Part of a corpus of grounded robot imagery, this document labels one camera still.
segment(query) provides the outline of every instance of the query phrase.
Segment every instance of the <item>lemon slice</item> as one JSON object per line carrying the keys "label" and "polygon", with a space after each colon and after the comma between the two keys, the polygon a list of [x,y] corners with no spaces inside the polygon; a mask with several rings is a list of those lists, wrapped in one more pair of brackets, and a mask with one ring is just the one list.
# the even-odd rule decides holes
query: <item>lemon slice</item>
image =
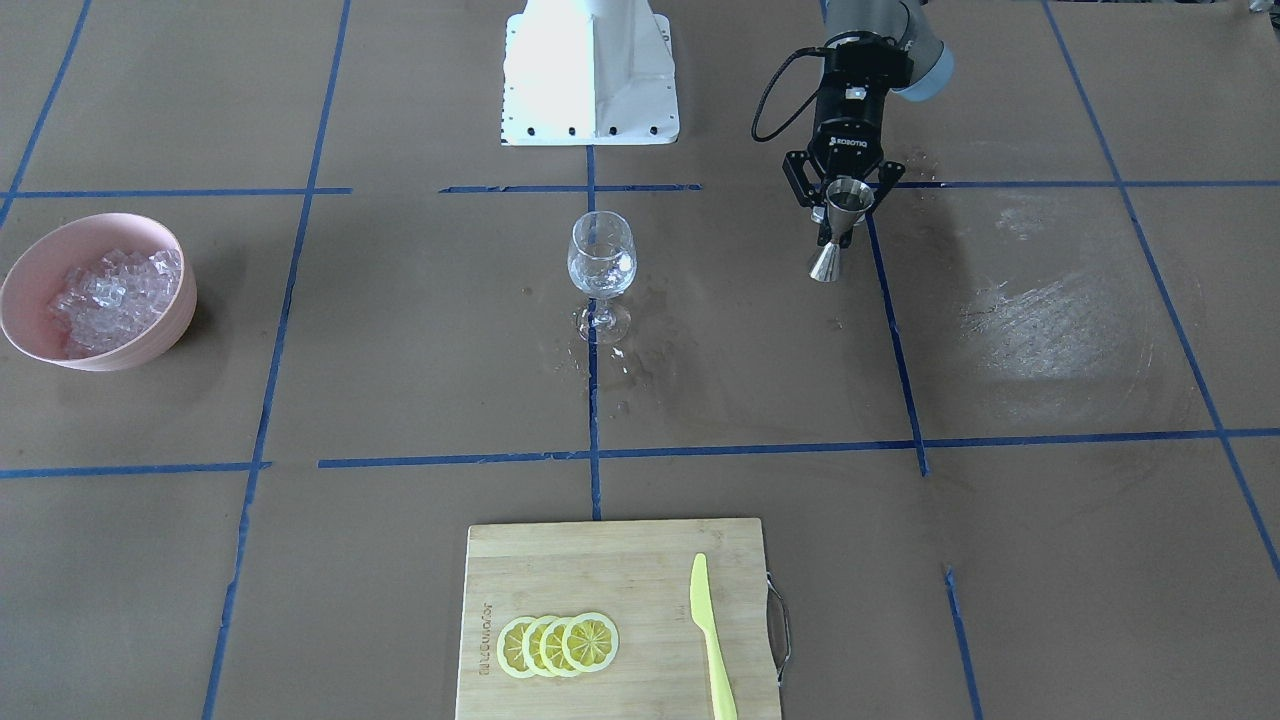
{"label": "lemon slice", "polygon": [[582,673],[599,673],[618,653],[618,626],[602,612],[584,612],[573,618],[561,643],[564,660]]}
{"label": "lemon slice", "polygon": [[529,628],[525,630],[525,637],[520,639],[520,653],[524,657],[525,665],[534,671],[535,675],[541,675],[543,678],[554,678],[556,675],[547,669],[543,661],[543,632],[547,630],[547,625],[550,625],[556,620],[559,620],[557,615],[543,615],[529,623]]}
{"label": "lemon slice", "polygon": [[543,664],[557,678],[572,678],[581,673],[581,670],[576,670],[570,665],[568,659],[564,657],[564,633],[572,624],[573,618],[561,618],[547,625],[541,639],[538,641],[543,655]]}
{"label": "lemon slice", "polygon": [[524,615],[507,623],[507,626],[498,633],[498,666],[512,678],[529,678],[534,674],[525,662],[522,651],[525,633],[532,621],[532,618]]}

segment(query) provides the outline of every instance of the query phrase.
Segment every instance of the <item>blue tape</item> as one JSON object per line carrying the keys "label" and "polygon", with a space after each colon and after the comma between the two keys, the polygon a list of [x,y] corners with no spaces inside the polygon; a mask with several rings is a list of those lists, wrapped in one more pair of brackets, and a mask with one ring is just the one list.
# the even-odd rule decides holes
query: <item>blue tape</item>
{"label": "blue tape", "polygon": [[915,396],[911,393],[911,377],[906,372],[906,356],[902,354],[902,337],[893,314],[893,296],[888,291],[888,275],[884,273],[884,258],[881,254],[879,237],[876,234],[876,219],[867,217],[867,231],[872,240],[872,255],[876,259],[876,275],[879,278],[881,293],[884,297],[884,316],[888,320],[888,333],[893,340],[893,359],[897,361],[897,377],[902,383],[902,400],[906,402],[906,418],[911,423],[911,438],[915,443],[915,459],[920,464],[920,475],[929,474],[929,459],[924,452],[924,436],[920,433],[920,418],[915,410]]}
{"label": "blue tape", "polygon": [[[595,211],[595,146],[586,146],[586,211]],[[595,314],[595,300],[588,301],[588,373],[586,373],[586,415],[588,432],[590,434],[590,468],[591,468],[591,519],[604,518],[600,509],[603,489],[600,488],[600,411],[599,411],[599,348],[595,341],[595,324],[591,316]]]}
{"label": "blue tape", "polygon": [[1226,430],[1226,437],[1280,437],[1280,428],[1239,428]]}
{"label": "blue tape", "polygon": [[93,465],[83,468],[28,468],[0,470],[0,480],[27,478],[86,478],[108,475],[172,475],[177,473],[242,473],[252,462],[205,462],[175,465]]}
{"label": "blue tape", "polygon": [[320,460],[316,468],[335,470],[344,468],[397,468],[411,465],[486,465],[494,462],[540,462],[545,460],[586,460],[588,450],[559,450],[552,452],[498,452],[490,455],[421,455],[410,457],[347,457]]}
{"label": "blue tape", "polygon": [[596,184],[596,192],[698,192],[703,188],[699,183],[690,184]]}
{"label": "blue tape", "polygon": [[438,195],[502,195],[509,192],[698,192],[703,190],[699,183],[689,184],[453,184],[438,191]]}
{"label": "blue tape", "polygon": [[964,665],[964,680],[969,687],[969,705],[973,707],[973,720],[982,720],[982,700],[978,697],[978,679],[973,673],[973,656],[969,653],[969,638],[964,632],[964,618],[960,615],[960,600],[956,597],[955,570],[947,565],[946,571],[947,603],[951,606],[951,624],[956,630],[956,644],[960,647],[960,662]]}
{"label": "blue tape", "polygon": [[909,439],[867,442],[814,442],[791,445],[722,445],[700,447],[637,447],[602,450],[600,457],[704,457],[714,455],[790,455],[808,452],[867,452],[874,450],[911,450]]}
{"label": "blue tape", "polygon": [[1068,187],[1116,187],[1115,181],[918,181],[900,182],[896,187],[909,190],[1002,190],[1002,188],[1068,188]]}
{"label": "blue tape", "polygon": [[1252,181],[1124,181],[1125,187],[1280,187],[1280,179]]}
{"label": "blue tape", "polygon": [[247,197],[259,195],[351,195],[351,187],[211,187],[192,190],[31,190],[13,193],[23,200],[61,197]]}
{"label": "blue tape", "polygon": [[1071,53],[1066,47],[1066,40],[1062,37],[1062,31],[1057,27],[1057,20],[1053,18],[1053,10],[1050,6],[1048,0],[1041,0],[1041,6],[1044,9],[1044,15],[1048,18],[1050,27],[1053,29],[1053,37],[1057,38],[1057,45],[1062,51],[1062,58],[1066,60],[1066,67],[1071,73],[1071,79],[1075,82],[1075,90],[1080,95],[1080,101],[1084,102],[1084,109],[1089,115],[1089,122],[1093,124],[1093,132],[1097,135],[1098,143],[1102,146],[1102,154],[1107,159],[1107,165],[1111,168],[1111,174],[1115,177],[1116,183],[1120,187],[1120,197],[1124,199],[1125,211],[1129,213],[1129,220],[1133,223],[1133,229],[1138,234],[1138,243],[1142,246],[1142,254],[1147,259],[1147,266],[1151,268],[1151,275],[1156,281],[1156,287],[1160,290],[1160,297],[1165,304],[1165,310],[1169,313],[1169,319],[1174,323],[1174,331],[1178,333],[1178,342],[1183,346],[1183,354],[1187,356],[1187,363],[1190,365],[1192,374],[1196,377],[1196,386],[1199,388],[1201,397],[1204,400],[1204,407],[1208,410],[1210,419],[1213,421],[1213,429],[1217,432],[1217,438],[1222,445],[1222,451],[1226,452],[1228,462],[1231,465],[1231,473],[1235,475],[1235,482],[1240,487],[1244,502],[1249,507],[1249,515],[1253,518],[1253,525],[1258,532],[1258,537],[1262,539],[1262,546],[1266,548],[1267,557],[1271,560],[1271,569],[1276,578],[1280,579],[1280,555],[1276,553],[1275,543],[1271,541],[1271,533],[1267,530],[1266,521],[1263,521],[1262,514],[1258,512],[1257,503],[1253,500],[1253,491],[1249,489],[1249,483],[1244,478],[1244,471],[1240,469],[1239,461],[1236,461],[1235,450],[1231,447],[1230,434],[1222,425],[1222,418],[1219,415],[1217,405],[1213,402],[1213,396],[1208,391],[1208,383],[1204,380],[1204,374],[1201,372],[1199,361],[1196,360],[1196,352],[1192,350],[1192,343],[1187,337],[1183,322],[1178,316],[1178,309],[1174,306],[1172,295],[1165,284],[1165,278],[1156,263],[1156,255],[1151,250],[1151,243],[1147,241],[1147,233],[1142,227],[1142,220],[1138,219],[1138,211],[1133,206],[1133,200],[1129,197],[1129,190],[1125,187],[1125,182],[1120,176],[1120,168],[1116,165],[1115,158],[1111,154],[1111,146],[1107,143],[1106,135],[1102,132],[1102,126],[1098,123],[1098,117],[1093,111],[1093,104],[1089,101],[1089,95],[1085,92],[1084,83],[1080,81],[1080,73],[1075,68],[1075,61],[1071,60]]}
{"label": "blue tape", "polygon": [[84,0],[81,5],[81,14],[76,18],[76,29],[72,31],[72,37],[67,42],[67,53],[63,54],[63,64],[58,67],[58,74],[54,76],[54,85],[49,88],[49,95],[45,96],[45,105],[40,109],[40,115],[36,118],[36,127],[31,131],[31,137],[27,140],[27,147],[22,151],[22,160],[18,161],[18,172],[13,176],[13,183],[9,184],[9,195],[4,199],[4,205],[0,205],[0,228],[4,227],[5,220],[9,218],[9,210],[13,208],[13,200],[22,187],[22,178],[27,174],[27,167],[31,164],[31,156],[36,151],[36,143],[40,142],[40,133],[45,129],[45,120],[49,119],[49,111],[54,108],[54,100],[58,97],[58,91],[63,87],[63,78],[67,77],[67,68],[72,64],[72,55],[76,54],[76,46],[79,45],[81,32],[84,29],[84,20],[88,18],[88,8],[93,0]]}
{"label": "blue tape", "polygon": [[1271,539],[1271,533],[1267,530],[1266,521],[1262,520],[1262,512],[1258,510],[1258,503],[1253,500],[1253,491],[1249,488],[1248,480],[1244,479],[1244,470],[1240,468],[1240,461],[1235,457],[1235,448],[1231,447],[1231,442],[1222,436],[1222,450],[1226,451],[1226,461],[1231,465],[1231,473],[1235,475],[1235,484],[1240,488],[1240,495],[1244,496],[1244,505],[1249,509],[1249,516],[1253,518],[1253,527],[1258,530],[1258,537],[1262,538],[1262,547],[1267,551],[1267,559],[1271,560],[1271,570],[1275,573],[1276,579],[1280,580],[1280,553],[1276,553],[1276,544]]}
{"label": "blue tape", "polygon": [[1156,442],[1175,439],[1213,439],[1217,430],[1170,430],[1142,433],[1085,433],[1074,436],[1004,436],[973,438],[937,438],[924,441],[925,447],[1007,447],[1020,445],[1080,445],[1108,442]]}
{"label": "blue tape", "polygon": [[307,224],[311,219],[311,202],[315,197],[316,178],[320,174],[320,156],[324,151],[324,138],[329,127],[329,111],[333,108],[333,95],[338,85],[338,69],[342,67],[342,49],[347,37],[347,22],[351,18],[351,0],[343,0],[342,19],[338,22],[338,40],[333,49],[333,63],[329,68],[329,85],[325,88],[324,105],[320,109],[320,126],[316,128],[315,147],[311,152],[311,170],[307,174],[307,192],[302,200],[302,214],[298,218],[298,233],[293,240],[293,256],[289,260],[289,278],[284,286],[284,301],[280,307],[280,322],[275,331],[275,348],[271,352],[271,366],[266,377],[266,389],[262,393],[262,415],[259,420],[257,436],[253,442],[253,464],[244,483],[244,505],[241,507],[239,532],[236,539],[236,568],[232,582],[227,585],[227,597],[223,601],[223,618],[218,629],[218,644],[214,648],[212,667],[209,671],[209,688],[205,692],[204,720],[212,720],[214,707],[218,701],[218,684],[223,673],[223,659],[227,653],[227,637],[232,625],[232,616],[236,609],[236,593],[239,588],[241,569],[244,561],[244,550],[248,543],[250,507],[257,495],[257,480],[262,469],[262,452],[266,446],[266,430],[271,421],[271,405],[275,400],[275,384],[280,373],[280,357],[284,354],[284,337],[289,325],[289,311],[293,305],[293,287],[298,277],[298,259],[302,256],[302,245],[307,233]]}

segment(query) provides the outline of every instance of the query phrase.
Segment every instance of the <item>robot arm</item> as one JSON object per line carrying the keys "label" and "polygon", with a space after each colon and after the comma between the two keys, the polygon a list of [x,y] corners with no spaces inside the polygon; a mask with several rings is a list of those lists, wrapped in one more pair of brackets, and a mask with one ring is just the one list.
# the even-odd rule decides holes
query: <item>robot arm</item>
{"label": "robot arm", "polygon": [[[797,50],[787,60],[820,56],[823,73],[809,99],[817,101],[809,143],[787,152],[782,167],[800,205],[822,209],[814,214],[822,215],[818,243],[847,247],[854,224],[906,172],[887,161],[881,147],[886,97],[891,91],[911,101],[932,97],[951,78],[955,60],[929,29],[919,0],[824,0],[823,14],[826,44]],[[776,136],[760,138],[753,127],[758,141]],[[874,193],[864,182],[872,172],[879,184]]]}

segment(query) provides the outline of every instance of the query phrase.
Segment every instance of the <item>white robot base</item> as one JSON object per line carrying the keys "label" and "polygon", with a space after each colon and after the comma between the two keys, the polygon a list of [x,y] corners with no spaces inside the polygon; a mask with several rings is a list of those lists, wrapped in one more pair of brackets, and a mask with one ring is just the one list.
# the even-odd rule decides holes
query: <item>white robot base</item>
{"label": "white robot base", "polygon": [[680,137],[671,23],[648,0],[529,0],[507,20],[506,46],[504,145]]}

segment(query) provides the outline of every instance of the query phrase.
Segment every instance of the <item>metal handle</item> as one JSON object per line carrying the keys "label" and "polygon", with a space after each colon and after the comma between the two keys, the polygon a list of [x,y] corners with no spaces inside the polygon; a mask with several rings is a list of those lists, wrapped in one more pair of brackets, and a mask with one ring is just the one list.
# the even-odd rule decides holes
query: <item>metal handle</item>
{"label": "metal handle", "polygon": [[[777,585],[773,584],[773,573],[764,571],[764,582],[769,585],[769,596],[778,598],[778,607],[782,609],[782,638],[786,643],[785,655],[780,661],[777,653],[773,656],[773,665],[778,669],[778,687],[782,687],[782,676],[787,671],[787,662],[791,661],[791,615],[787,612],[787,601],[782,598]],[[769,624],[769,647],[773,647],[773,626]]]}

